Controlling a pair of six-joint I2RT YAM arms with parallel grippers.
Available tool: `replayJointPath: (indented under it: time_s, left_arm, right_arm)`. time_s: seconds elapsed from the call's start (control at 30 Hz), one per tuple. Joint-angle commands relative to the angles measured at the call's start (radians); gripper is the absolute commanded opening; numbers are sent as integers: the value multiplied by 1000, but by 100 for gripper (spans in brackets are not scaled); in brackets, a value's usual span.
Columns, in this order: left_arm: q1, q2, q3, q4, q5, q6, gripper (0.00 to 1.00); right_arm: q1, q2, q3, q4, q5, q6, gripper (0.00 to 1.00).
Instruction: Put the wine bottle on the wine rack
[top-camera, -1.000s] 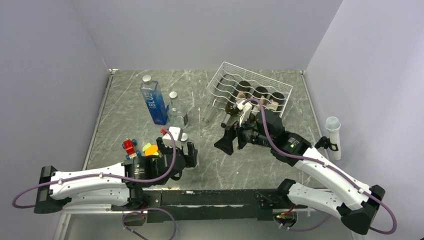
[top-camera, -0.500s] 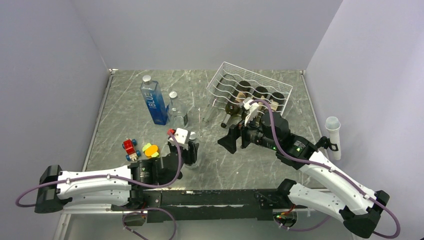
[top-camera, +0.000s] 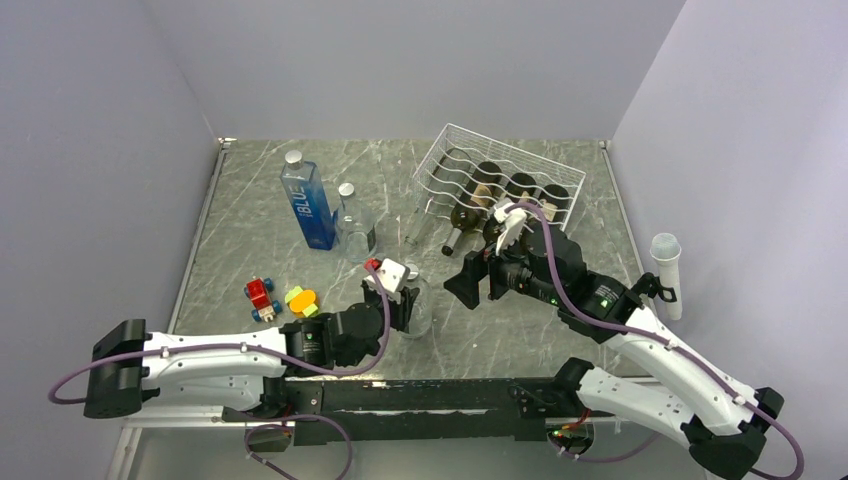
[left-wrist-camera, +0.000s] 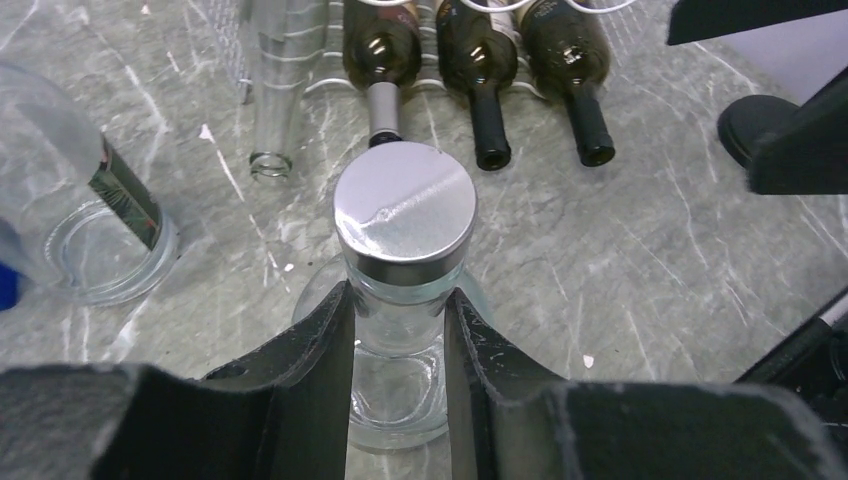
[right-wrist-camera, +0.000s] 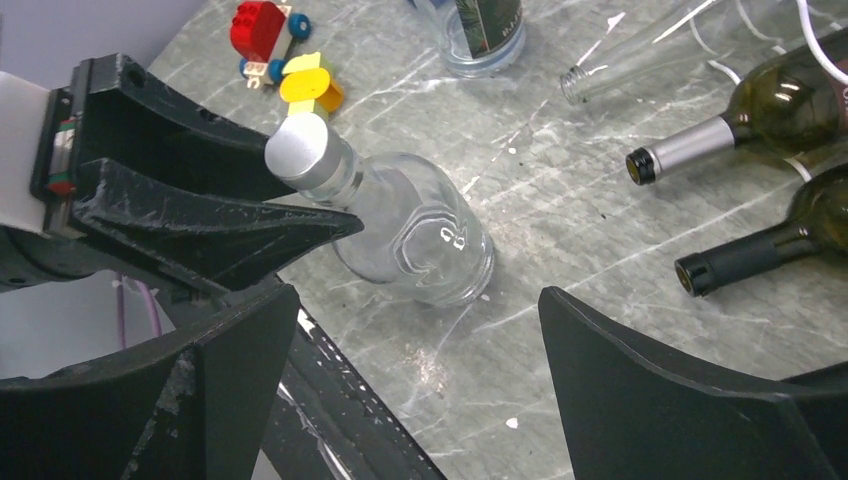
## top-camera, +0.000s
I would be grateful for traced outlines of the clear silver cap bottle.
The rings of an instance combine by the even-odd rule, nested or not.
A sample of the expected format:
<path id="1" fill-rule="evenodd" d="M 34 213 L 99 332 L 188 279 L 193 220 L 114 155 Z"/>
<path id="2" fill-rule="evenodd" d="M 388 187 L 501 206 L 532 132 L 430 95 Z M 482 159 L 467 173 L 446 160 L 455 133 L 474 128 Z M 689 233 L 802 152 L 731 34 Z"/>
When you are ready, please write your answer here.
<path id="1" fill-rule="evenodd" d="M 411 333 L 404 334 L 399 332 L 399 334 L 402 338 L 414 340 L 423 337 L 432 326 L 432 287 L 423 277 L 418 266 L 408 264 L 408 268 L 410 269 L 410 274 L 405 286 L 418 287 L 421 292 L 419 304 L 415 307 L 416 318 L 413 320 Z"/>

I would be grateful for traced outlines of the dark olive wine bottle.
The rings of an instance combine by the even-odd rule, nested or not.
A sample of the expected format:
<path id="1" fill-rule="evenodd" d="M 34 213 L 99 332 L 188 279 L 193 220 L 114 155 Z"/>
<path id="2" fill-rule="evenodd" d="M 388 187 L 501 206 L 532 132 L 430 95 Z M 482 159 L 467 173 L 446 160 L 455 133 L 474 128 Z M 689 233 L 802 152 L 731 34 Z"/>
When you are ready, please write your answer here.
<path id="1" fill-rule="evenodd" d="M 460 238 L 473 231 L 485 209 L 490 208 L 501 193 L 501 173 L 491 161 L 480 163 L 451 211 L 452 230 L 441 247 L 441 253 L 451 256 Z"/>

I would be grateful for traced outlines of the small clear silver-cap bottle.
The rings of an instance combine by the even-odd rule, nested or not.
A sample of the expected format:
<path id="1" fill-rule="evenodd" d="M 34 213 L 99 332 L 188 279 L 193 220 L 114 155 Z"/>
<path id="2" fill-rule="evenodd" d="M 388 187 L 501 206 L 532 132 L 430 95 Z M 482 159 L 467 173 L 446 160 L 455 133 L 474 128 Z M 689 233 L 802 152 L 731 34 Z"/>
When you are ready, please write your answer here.
<path id="1" fill-rule="evenodd" d="M 376 221 L 373 212 L 357 196 L 352 183 L 338 187 L 340 206 L 334 220 L 336 239 L 351 262 L 364 262 L 376 252 Z"/>

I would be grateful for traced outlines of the green labelled wine bottle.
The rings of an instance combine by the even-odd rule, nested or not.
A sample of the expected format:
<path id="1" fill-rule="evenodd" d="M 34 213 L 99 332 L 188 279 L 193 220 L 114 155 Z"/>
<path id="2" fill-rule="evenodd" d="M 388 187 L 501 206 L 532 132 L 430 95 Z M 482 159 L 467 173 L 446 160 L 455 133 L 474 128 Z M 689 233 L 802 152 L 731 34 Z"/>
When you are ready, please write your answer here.
<path id="1" fill-rule="evenodd" d="M 544 217 L 551 225 L 563 227 L 569 213 L 571 195 L 560 185 L 548 184 L 543 187 L 539 196 L 539 205 Z"/>

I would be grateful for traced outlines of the blue water bottle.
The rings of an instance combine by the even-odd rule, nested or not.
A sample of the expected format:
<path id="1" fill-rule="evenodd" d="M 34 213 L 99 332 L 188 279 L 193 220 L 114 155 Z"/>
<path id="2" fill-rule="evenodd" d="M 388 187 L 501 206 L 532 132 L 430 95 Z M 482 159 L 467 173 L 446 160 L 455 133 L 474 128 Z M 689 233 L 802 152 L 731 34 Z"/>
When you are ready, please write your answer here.
<path id="1" fill-rule="evenodd" d="M 299 150 L 288 151 L 284 161 L 280 180 L 307 246 L 331 250 L 335 227 L 317 165 Z"/>

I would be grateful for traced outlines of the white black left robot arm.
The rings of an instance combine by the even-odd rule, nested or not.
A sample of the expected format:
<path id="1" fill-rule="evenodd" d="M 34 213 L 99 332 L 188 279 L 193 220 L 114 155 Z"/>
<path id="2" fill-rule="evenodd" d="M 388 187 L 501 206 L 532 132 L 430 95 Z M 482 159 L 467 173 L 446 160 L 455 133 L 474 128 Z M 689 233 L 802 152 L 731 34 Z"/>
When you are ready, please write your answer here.
<path id="1" fill-rule="evenodd" d="M 377 359 L 387 328 L 402 331 L 418 300 L 417 287 L 386 297 L 369 280 L 363 299 L 346 310 L 319 314 L 255 332 L 186 336 L 150 332 L 130 319 L 92 351 L 83 414 L 110 419 L 152 405 L 209 405 L 272 420 L 287 408 L 285 381 L 294 377 L 359 375 Z"/>

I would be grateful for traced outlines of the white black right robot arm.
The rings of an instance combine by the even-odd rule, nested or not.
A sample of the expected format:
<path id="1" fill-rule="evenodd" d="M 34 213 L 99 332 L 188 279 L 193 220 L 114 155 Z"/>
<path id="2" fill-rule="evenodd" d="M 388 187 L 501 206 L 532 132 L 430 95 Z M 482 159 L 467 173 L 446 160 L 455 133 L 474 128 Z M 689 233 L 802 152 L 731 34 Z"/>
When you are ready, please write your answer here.
<path id="1" fill-rule="evenodd" d="M 776 417 L 783 397 L 769 387 L 739 383 L 689 350 L 641 299 L 654 295 L 653 275 L 628 288 L 588 270 L 580 246 L 564 233 L 554 231 L 546 239 L 535 227 L 502 253 L 493 245 L 468 253 L 444 287 L 475 309 L 483 279 L 492 300 L 514 291 L 556 306 L 571 330 L 629 357 L 668 390 L 661 394 L 571 357 L 542 393 L 559 412 L 621 416 L 682 445 L 720 478 L 742 479 L 752 472 L 766 444 L 769 424 L 763 417 Z"/>

